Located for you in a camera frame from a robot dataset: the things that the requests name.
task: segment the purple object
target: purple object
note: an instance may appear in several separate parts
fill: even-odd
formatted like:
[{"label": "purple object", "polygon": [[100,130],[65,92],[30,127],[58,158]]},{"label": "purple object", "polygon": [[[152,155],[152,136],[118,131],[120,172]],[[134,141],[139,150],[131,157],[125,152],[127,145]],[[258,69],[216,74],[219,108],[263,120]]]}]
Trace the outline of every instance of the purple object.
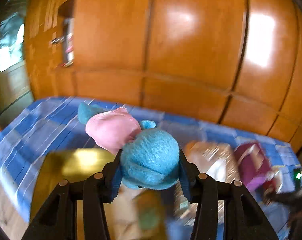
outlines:
[{"label": "purple object", "polygon": [[241,181],[249,191],[261,186],[271,170],[269,160],[258,142],[241,144],[234,151]]}]

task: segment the blue fuzzy fabric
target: blue fuzzy fabric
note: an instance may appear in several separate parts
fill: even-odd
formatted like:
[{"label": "blue fuzzy fabric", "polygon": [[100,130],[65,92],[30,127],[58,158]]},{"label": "blue fuzzy fabric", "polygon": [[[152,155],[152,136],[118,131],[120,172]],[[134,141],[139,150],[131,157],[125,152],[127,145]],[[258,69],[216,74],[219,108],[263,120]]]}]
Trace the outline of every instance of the blue fuzzy fabric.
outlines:
[{"label": "blue fuzzy fabric", "polygon": [[123,183],[130,188],[166,189],[178,179],[179,146],[166,131],[143,130],[121,154]]},{"label": "blue fuzzy fabric", "polygon": [[78,107],[78,120],[80,123],[86,124],[91,117],[103,112],[105,110],[100,106],[88,106],[85,103],[81,103]]},{"label": "blue fuzzy fabric", "polygon": [[141,127],[141,130],[155,128],[156,127],[156,123],[153,122],[153,121],[150,121],[150,120],[142,120],[140,122],[140,127]]}]

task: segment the blue checkered bedsheet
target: blue checkered bedsheet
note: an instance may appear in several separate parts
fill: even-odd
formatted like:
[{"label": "blue checkered bedsheet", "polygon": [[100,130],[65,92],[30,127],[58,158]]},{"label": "blue checkered bedsheet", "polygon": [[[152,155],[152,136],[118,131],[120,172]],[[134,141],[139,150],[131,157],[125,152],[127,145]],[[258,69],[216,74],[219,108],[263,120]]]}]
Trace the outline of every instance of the blue checkered bedsheet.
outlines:
[{"label": "blue checkered bedsheet", "polygon": [[[266,150],[272,165],[279,166],[283,172],[282,191],[294,190],[292,170],[300,163],[288,143],[190,117],[136,106],[87,98],[52,97],[32,103],[0,133],[0,181],[26,221],[29,221],[34,186],[46,154],[54,150],[95,146],[94,140],[85,133],[84,125],[77,120],[77,109],[81,102],[99,105],[106,110],[124,106],[138,121],[155,121],[160,128],[176,138],[180,147],[191,140],[228,143],[233,148],[246,141],[257,140]],[[254,197],[261,201],[259,194]],[[275,230],[280,229],[286,222],[287,210],[280,205],[261,206]]]}]

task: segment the plush ear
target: plush ear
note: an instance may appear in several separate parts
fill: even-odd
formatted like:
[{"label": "plush ear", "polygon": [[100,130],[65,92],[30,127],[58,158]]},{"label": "plush ear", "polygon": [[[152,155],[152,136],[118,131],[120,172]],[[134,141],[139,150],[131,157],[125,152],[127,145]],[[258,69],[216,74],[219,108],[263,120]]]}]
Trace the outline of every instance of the plush ear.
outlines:
[{"label": "plush ear", "polygon": [[85,103],[81,103],[78,107],[78,120],[80,123],[86,124],[91,117],[103,112],[105,112],[105,110],[100,106],[88,106]]},{"label": "plush ear", "polygon": [[150,120],[142,120],[140,122],[140,127],[141,127],[141,130],[155,128],[156,127],[156,123],[153,122],[153,121],[150,121]]}]

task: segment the metal pin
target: metal pin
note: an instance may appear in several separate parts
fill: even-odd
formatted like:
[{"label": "metal pin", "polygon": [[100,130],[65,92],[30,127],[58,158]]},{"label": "metal pin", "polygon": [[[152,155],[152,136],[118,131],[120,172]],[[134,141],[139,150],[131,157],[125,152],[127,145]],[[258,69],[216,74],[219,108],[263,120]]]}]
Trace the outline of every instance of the metal pin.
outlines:
[{"label": "metal pin", "polygon": [[63,179],[59,182],[59,185],[62,186],[62,187],[67,185],[67,184],[68,184],[68,181],[66,179]]},{"label": "metal pin", "polygon": [[96,174],[93,175],[95,179],[102,179],[103,178],[103,174],[101,172],[98,172]]},{"label": "metal pin", "polygon": [[237,186],[237,187],[241,187],[242,186],[242,182],[240,180],[235,180],[233,181],[234,185]]},{"label": "metal pin", "polygon": [[200,173],[198,175],[198,177],[199,177],[199,179],[207,179],[208,178],[208,176],[205,173]]}]

